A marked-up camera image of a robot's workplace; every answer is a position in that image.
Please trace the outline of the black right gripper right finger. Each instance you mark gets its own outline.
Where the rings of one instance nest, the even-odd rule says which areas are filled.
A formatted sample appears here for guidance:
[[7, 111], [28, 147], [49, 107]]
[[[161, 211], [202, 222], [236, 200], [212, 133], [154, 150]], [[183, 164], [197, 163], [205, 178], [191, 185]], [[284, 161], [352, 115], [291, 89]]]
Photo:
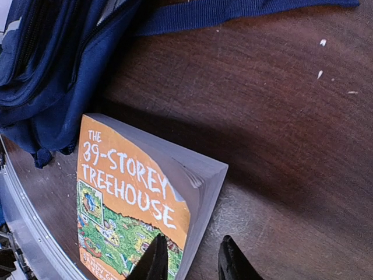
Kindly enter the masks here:
[[263, 280], [230, 235], [219, 247], [218, 272], [222, 280]]

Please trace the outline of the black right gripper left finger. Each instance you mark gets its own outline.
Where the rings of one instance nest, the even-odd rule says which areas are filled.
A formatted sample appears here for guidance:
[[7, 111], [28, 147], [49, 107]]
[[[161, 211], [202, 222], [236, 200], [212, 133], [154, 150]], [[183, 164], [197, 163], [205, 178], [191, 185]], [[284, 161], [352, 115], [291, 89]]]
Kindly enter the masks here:
[[127, 280], [166, 280], [168, 278], [167, 240], [158, 234], [141, 256]]

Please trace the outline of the orange green treehouse book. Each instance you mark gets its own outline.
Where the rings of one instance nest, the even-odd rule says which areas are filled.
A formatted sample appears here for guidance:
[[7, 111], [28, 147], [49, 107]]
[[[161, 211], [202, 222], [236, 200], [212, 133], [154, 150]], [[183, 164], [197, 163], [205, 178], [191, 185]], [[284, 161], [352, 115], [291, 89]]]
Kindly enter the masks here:
[[228, 165], [104, 114], [82, 117], [77, 163], [81, 262], [125, 279], [152, 240], [167, 240], [169, 279], [185, 279]]

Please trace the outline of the navy blue student backpack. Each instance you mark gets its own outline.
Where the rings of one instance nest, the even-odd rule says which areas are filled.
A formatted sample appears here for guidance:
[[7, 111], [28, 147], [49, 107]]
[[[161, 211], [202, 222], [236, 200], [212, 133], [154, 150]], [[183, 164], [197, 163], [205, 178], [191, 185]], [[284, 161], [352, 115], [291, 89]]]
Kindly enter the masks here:
[[36, 168], [73, 152], [81, 117], [124, 34], [153, 36], [317, 1], [10, 1], [1, 17], [1, 134]]

